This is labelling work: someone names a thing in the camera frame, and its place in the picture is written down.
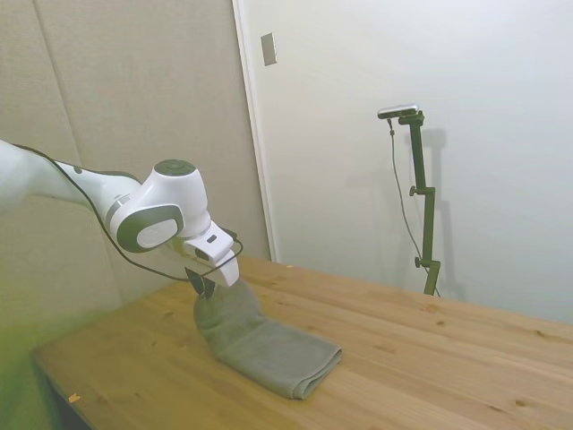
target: beige acoustic panel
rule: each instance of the beige acoustic panel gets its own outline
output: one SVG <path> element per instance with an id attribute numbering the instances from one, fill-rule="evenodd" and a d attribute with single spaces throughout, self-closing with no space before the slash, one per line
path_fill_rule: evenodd
<path id="1" fill-rule="evenodd" d="M 0 139 L 79 162 L 31 1 L 0 0 L 0 40 Z M 0 429 L 57 428 L 30 352 L 119 305 L 86 210 L 31 197 L 0 214 Z"/>
<path id="2" fill-rule="evenodd" d="M 269 257 L 231 2 L 38 6 L 86 167 L 145 179 L 162 159 L 187 159 L 213 219 Z M 123 288 L 155 283 L 112 255 Z"/>

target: door frame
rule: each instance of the door frame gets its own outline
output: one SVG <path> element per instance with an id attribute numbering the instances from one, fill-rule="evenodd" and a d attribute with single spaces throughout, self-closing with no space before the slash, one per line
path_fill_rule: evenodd
<path id="1" fill-rule="evenodd" d="M 249 109 L 249 119 L 251 121 L 252 144 L 254 147 L 254 157 L 257 163 L 257 172 L 259 175 L 259 184 L 261 187 L 262 209 L 267 224 L 267 236 L 269 238 L 270 258 L 273 262 L 280 262 L 280 255 L 277 246 L 277 237 L 273 230 L 273 217 L 270 204 L 270 187 L 267 181 L 269 177 L 269 168 L 265 157 L 265 146 L 262 139 L 261 125 L 257 122 L 258 108 L 255 100 L 257 88 L 254 77 L 249 67 L 249 47 L 247 47 L 246 22 L 244 19 L 244 0 L 233 0 L 233 11 L 235 13 L 236 36 L 239 45 L 239 54 L 241 56 L 241 66 L 243 68 L 244 90 L 247 98 L 247 107 Z"/>

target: light switch plate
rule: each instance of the light switch plate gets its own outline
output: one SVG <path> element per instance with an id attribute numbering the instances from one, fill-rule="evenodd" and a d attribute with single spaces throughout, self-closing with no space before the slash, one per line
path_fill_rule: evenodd
<path id="1" fill-rule="evenodd" d="M 277 50 L 275 48 L 275 36 L 272 33 L 261 37 L 262 57 L 265 65 L 273 65 L 277 62 Z"/>

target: white wall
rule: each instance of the white wall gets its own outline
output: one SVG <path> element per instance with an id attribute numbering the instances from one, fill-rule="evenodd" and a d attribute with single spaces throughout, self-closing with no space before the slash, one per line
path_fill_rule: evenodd
<path id="1" fill-rule="evenodd" d="M 442 294 L 573 322 L 573 3 L 238 3 L 280 261 L 423 290 L 376 118 L 415 101 Z M 423 201 L 406 205 L 421 241 Z"/>

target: folded towel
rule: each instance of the folded towel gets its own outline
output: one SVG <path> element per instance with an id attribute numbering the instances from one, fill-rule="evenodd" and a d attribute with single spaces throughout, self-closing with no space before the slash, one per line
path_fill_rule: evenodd
<path id="1" fill-rule="evenodd" d="M 241 279 L 199 297 L 193 315 L 217 359 L 289 399 L 306 399 L 342 358 L 337 345 L 264 316 Z"/>

